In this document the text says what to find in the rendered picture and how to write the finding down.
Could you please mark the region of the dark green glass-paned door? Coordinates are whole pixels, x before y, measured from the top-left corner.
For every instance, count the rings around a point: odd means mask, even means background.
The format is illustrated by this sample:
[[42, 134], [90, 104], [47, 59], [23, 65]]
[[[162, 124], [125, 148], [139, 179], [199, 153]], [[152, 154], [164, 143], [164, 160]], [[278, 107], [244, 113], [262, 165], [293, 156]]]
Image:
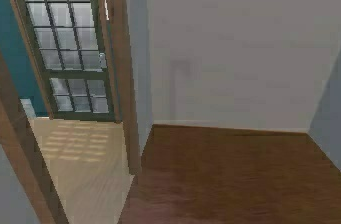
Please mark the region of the dark green glass-paned door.
[[[12, 0], [52, 119], [121, 121], [102, 0]], [[105, 53], [102, 69], [99, 53]]]

